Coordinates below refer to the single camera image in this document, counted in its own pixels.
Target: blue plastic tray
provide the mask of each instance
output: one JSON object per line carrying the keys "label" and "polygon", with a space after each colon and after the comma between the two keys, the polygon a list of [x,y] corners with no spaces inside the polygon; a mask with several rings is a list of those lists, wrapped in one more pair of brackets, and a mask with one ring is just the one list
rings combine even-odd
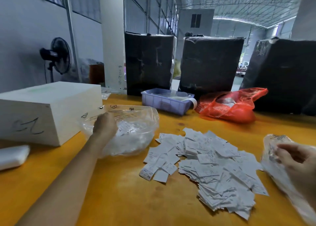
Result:
{"label": "blue plastic tray", "polygon": [[[166,93],[171,93],[171,90],[155,88],[141,92],[143,105],[151,106],[153,108],[161,109],[178,115],[184,115],[193,104],[190,100],[178,101],[160,95],[155,95]],[[190,98],[193,98],[194,94],[188,94],[186,92],[176,92],[176,96],[189,96]]]}

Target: white pillar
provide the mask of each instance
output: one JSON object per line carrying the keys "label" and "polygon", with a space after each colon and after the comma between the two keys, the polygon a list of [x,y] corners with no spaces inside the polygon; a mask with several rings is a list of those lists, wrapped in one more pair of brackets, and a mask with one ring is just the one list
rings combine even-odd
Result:
{"label": "white pillar", "polygon": [[105,86],[122,92],[124,80],[124,0],[100,0]]}

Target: white box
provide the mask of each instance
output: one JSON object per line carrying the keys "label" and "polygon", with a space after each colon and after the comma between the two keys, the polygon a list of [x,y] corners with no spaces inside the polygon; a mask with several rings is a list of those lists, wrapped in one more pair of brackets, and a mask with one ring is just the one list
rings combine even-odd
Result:
{"label": "white box", "polygon": [[0,138],[60,146],[102,106],[101,86],[55,82],[0,94]]}

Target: tabletop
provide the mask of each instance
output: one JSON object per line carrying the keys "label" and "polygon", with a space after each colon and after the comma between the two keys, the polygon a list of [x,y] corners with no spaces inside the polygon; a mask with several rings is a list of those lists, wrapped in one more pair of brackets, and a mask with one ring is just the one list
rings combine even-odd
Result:
{"label": "tabletop", "polygon": [[[140,97],[111,95],[104,104],[141,105]],[[303,144],[316,144],[316,118],[296,115],[258,114],[249,125],[222,120],[205,120],[195,111],[184,116],[159,111],[160,127],[155,133],[184,135],[183,128],[203,133],[211,130],[217,136],[253,153],[260,160],[263,137],[285,134]],[[0,147],[21,143],[1,141]],[[61,147],[31,144],[31,152],[19,168],[0,172],[0,224],[14,225],[45,191],[57,175],[85,144],[80,132]],[[150,147],[158,143],[152,140]],[[174,173],[166,184],[146,181],[138,174],[144,166],[148,148],[137,156],[106,157],[98,160],[90,181],[77,225],[305,225],[290,201],[270,177],[258,176],[270,196],[255,195],[256,204],[249,221],[224,210],[212,212],[197,198],[197,185],[185,175]]]}

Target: black wrapped box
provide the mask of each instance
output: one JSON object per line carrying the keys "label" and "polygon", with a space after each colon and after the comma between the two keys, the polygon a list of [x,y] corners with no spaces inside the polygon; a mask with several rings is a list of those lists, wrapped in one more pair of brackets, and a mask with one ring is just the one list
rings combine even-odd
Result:
{"label": "black wrapped box", "polygon": [[170,89],[177,38],[172,35],[125,33],[127,94]]}
{"label": "black wrapped box", "polygon": [[267,88],[255,110],[315,115],[316,41],[257,41],[240,89]]}
{"label": "black wrapped box", "polygon": [[244,38],[207,36],[184,39],[179,90],[201,95],[230,91],[244,44]]}

